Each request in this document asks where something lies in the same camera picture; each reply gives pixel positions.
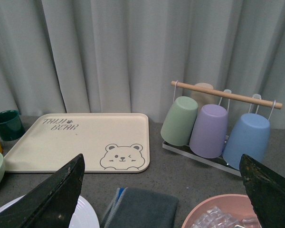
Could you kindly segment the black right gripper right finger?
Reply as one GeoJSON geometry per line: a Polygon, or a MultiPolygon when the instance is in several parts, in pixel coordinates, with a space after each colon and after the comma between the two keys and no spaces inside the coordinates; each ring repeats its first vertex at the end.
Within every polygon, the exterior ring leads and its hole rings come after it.
{"type": "Polygon", "coordinates": [[[285,178],[247,154],[239,170],[261,227],[285,228],[285,178]]]}

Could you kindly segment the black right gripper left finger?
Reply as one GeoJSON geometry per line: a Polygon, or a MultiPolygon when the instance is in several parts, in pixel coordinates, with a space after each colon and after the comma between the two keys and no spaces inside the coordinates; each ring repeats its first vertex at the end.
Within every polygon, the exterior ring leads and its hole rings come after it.
{"type": "Polygon", "coordinates": [[[67,228],[81,193],[80,153],[20,200],[0,212],[0,228],[67,228]]]}

